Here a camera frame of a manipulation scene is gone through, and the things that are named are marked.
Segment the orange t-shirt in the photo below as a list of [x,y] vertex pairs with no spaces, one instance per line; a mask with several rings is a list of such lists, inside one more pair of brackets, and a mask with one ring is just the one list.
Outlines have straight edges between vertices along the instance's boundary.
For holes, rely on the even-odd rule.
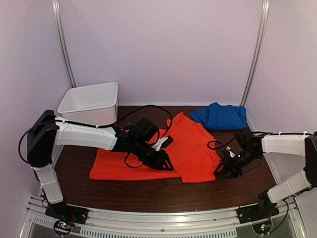
[[159,171],[141,166],[135,155],[97,151],[89,178],[92,180],[139,181],[154,179],[181,178],[183,183],[214,181],[214,171],[219,165],[218,154],[207,147],[214,137],[199,123],[183,113],[167,119],[171,128],[167,132],[173,142],[166,152],[174,166],[173,171]]

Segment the blue pleated skirt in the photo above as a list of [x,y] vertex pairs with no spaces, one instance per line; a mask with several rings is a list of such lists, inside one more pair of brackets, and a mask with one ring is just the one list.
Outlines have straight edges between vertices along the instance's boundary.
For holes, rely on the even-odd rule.
[[190,116],[207,130],[240,130],[247,126],[247,111],[243,106],[222,106],[215,102],[207,108],[194,110]]

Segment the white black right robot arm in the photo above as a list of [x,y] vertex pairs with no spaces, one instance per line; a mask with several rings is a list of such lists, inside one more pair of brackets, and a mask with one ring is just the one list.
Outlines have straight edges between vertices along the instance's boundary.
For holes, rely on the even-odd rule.
[[276,184],[257,197],[254,215],[264,219],[273,205],[290,197],[317,202],[317,134],[315,132],[265,132],[248,128],[239,130],[232,139],[208,142],[208,148],[221,150],[223,156],[214,170],[218,179],[244,175],[244,168],[264,157]]

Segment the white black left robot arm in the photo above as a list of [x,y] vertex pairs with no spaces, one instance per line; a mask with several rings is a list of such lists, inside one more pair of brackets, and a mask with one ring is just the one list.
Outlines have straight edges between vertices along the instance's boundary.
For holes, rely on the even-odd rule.
[[55,146],[83,146],[100,148],[112,152],[130,153],[150,169],[172,171],[172,162],[165,151],[173,141],[171,136],[149,141],[159,135],[158,127],[146,118],[134,126],[121,127],[116,123],[94,125],[70,121],[57,117],[52,110],[46,110],[27,132],[27,162],[35,172],[52,212],[60,220],[71,216],[53,168],[52,152]]

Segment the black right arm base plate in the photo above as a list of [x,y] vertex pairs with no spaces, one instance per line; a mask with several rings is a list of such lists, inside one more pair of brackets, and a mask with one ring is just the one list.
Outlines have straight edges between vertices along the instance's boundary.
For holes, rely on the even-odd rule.
[[241,205],[236,210],[240,224],[268,219],[279,214],[276,203],[268,199],[260,199],[255,205]]

